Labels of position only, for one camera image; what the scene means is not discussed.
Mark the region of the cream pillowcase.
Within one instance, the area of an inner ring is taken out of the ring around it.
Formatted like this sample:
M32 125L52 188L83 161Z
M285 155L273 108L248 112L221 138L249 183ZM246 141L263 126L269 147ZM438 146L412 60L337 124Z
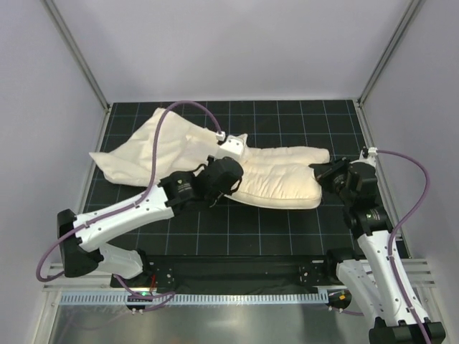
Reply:
M164 109L153 115L121 146L109 153L91 153L90 157L115 184L147 186L152 164L156 164L154 182L175 171L191 171L215 157L219 147L217 134L199 127L170 111L159 125Z

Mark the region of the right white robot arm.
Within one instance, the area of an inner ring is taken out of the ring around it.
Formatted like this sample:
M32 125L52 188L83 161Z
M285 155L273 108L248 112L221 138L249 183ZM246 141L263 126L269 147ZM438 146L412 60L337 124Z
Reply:
M370 343L442 343L445 328L430 319L415 294L394 243L395 230L377 201L375 165L374 158L311 165L323 191L343 202L344 222L370 267L365 271L350 249L332 249L323 276L347 287L369 324Z

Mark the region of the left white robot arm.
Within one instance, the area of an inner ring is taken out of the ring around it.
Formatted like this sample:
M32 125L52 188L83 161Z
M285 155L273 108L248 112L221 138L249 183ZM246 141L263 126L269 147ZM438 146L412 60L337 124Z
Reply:
M232 195L242 182L242 166L230 157L209 158L193 171L176 171L150 190L104 209L57 215L57 234L63 274L85 276L95 270L118 275L137 287L151 281L146 255L109 242L147 224L190 211L213 207L222 196Z

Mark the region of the cream pillow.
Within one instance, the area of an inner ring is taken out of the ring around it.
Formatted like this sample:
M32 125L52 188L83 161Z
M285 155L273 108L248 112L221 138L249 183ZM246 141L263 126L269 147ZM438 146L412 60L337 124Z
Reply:
M242 182L228 199L266 209L315 209L321 203L322 189L310 165L329 161L329 151L324 148L246 147Z

